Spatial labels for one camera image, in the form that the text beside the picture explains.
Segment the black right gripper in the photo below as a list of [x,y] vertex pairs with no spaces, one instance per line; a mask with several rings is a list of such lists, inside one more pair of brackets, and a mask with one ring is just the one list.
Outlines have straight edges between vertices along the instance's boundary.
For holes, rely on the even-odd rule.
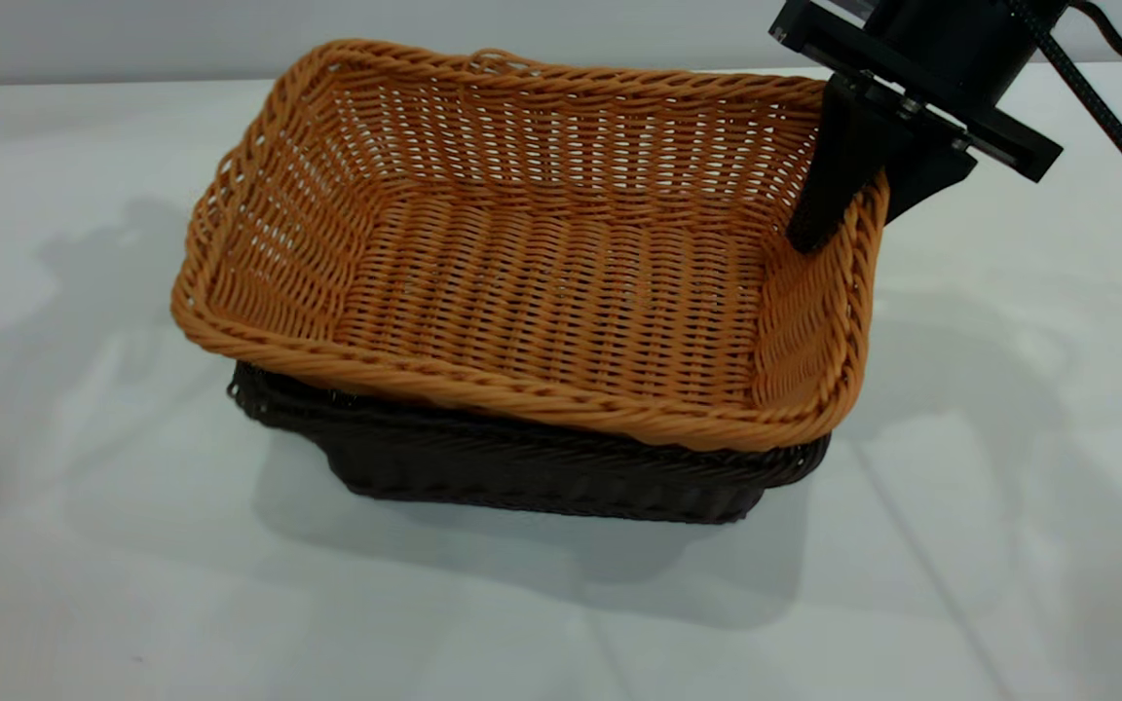
[[[1063,153],[1000,107],[1038,50],[1009,1],[788,1],[769,34],[836,75],[785,230],[799,253],[824,249],[883,169],[890,225],[969,177],[971,145],[1032,182]],[[949,117],[960,136],[914,138],[908,116],[925,114]]]

